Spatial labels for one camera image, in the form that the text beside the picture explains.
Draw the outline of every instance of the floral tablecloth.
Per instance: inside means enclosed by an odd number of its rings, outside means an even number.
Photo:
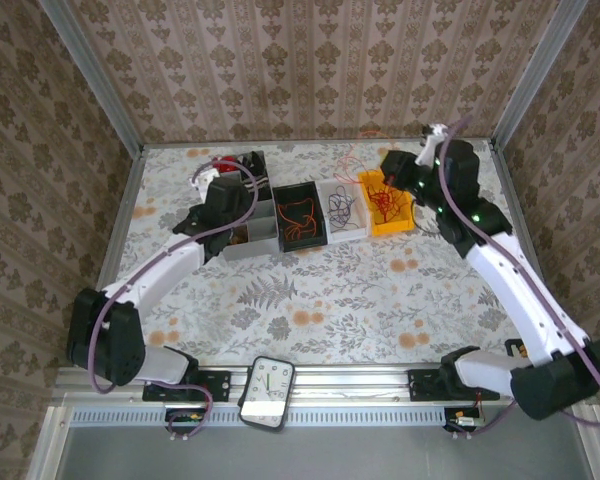
[[[486,141],[482,195],[507,216]],[[388,142],[355,144],[376,168]],[[272,185],[331,178],[350,143],[232,144],[145,152],[146,168],[129,227],[120,276],[170,235],[199,197],[188,177],[215,155],[264,150]],[[417,153],[417,142],[394,148]],[[297,364],[438,361],[465,345],[503,350],[517,337],[486,286],[438,235],[433,215],[417,209],[414,230],[386,237],[238,262],[213,259],[187,277],[143,319],[147,343],[171,345],[204,365],[251,364],[258,355]]]

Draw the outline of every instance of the analog clock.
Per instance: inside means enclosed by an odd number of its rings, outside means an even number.
[[[240,419],[247,425],[279,431],[289,406],[293,364],[268,357],[258,357],[242,397]]]

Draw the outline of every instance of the gray floor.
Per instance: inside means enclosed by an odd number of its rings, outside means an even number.
[[[515,412],[472,440],[441,428],[209,428],[187,442],[161,428],[74,428],[59,479],[587,479],[574,426]]]

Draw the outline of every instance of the wall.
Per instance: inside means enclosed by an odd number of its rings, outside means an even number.
[[[490,136],[555,0],[67,0],[147,143]]]
[[[37,3],[0,1],[0,478],[26,472],[129,167]]]
[[[600,0],[589,1],[505,156],[550,288],[600,337]]]

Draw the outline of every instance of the clock face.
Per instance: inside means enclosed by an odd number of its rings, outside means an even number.
[[[257,358],[246,386],[242,418],[266,427],[279,427],[283,421],[292,380],[293,365],[290,363]]]

